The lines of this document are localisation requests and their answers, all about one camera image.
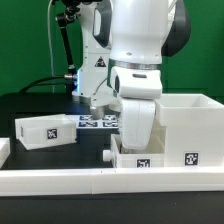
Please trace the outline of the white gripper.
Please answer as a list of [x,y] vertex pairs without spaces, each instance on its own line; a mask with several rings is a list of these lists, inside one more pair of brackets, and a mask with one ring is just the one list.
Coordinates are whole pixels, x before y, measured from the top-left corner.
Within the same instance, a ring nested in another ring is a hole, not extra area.
[[155,101],[122,98],[119,132],[124,148],[144,150],[149,143],[155,116]]

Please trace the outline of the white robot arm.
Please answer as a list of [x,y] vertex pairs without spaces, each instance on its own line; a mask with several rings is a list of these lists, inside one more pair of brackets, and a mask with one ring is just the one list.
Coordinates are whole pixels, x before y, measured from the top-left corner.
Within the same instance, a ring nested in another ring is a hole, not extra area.
[[183,0],[59,0],[56,16],[68,64],[68,95],[118,113],[121,144],[146,148],[162,95],[162,58],[188,42]]

